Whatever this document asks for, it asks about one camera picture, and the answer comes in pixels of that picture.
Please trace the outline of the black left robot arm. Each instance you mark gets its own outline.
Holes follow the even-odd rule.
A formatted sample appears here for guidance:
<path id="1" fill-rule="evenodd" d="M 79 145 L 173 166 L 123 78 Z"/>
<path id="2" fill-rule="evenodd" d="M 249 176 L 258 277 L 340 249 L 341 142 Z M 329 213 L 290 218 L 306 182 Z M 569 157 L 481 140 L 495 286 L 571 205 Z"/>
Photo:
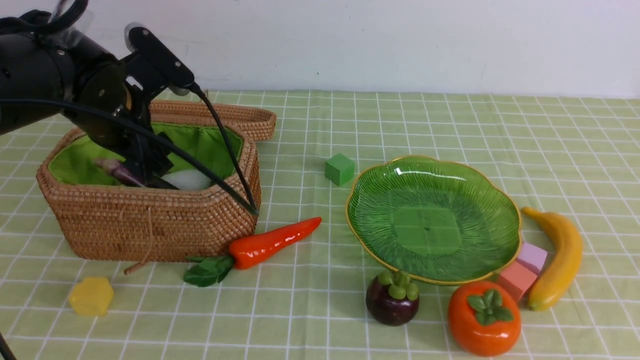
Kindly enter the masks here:
<path id="1" fill-rule="evenodd" d="M 150 102 L 166 88 L 192 82 L 192 73 L 139 23 L 125 28 L 130 55 L 119 59 L 73 27 L 55 34 L 34 29 L 52 19 L 52 13 L 32 10 L 1 20 L 1 98 L 50 102 L 2 105 L 1 133 L 62 114 L 94 143 L 125 159 L 126 185 L 174 189 L 163 180 L 173 166 L 171 151 L 112 117 L 150 132 Z"/>

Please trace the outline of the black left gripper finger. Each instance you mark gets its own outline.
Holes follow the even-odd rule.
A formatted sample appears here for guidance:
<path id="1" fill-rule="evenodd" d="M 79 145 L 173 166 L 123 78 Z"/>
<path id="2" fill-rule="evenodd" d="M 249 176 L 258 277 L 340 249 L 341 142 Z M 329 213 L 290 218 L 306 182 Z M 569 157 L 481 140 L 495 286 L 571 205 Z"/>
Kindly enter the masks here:
<path id="1" fill-rule="evenodd" d="M 149 168 L 147 156 L 149 155 L 149 144 L 140 135 L 126 136 L 125 168 L 130 171 L 140 187 L 149 187 Z"/>
<path id="2" fill-rule="evenodd" d="M 148 144 L 145 150 L 145 185 L 148 188 L 178 190 L 178 187 L 163 178 L 174 166 L 169 159 L 171 153 L 165 146 L 153 142 Z"/>

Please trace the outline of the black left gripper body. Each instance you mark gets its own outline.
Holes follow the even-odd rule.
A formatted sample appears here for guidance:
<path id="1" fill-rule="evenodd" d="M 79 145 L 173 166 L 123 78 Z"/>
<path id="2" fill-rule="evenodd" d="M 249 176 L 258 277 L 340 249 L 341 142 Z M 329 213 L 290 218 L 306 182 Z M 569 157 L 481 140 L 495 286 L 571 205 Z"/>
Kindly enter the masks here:
<path id="1" fill-rule="evenodd" d="M 153 66 L 137 52 L 118 60 L 99 50 L 69 50 L 75 66 L 72 100 L 110 116 L 120 117 L 146 130 L 150 125 L 149 91 Z M 148 149 L 144 137 L 112 121 L 80 112 L 65 115 L 99 146 L 121 156 L 142 156 Z"/>

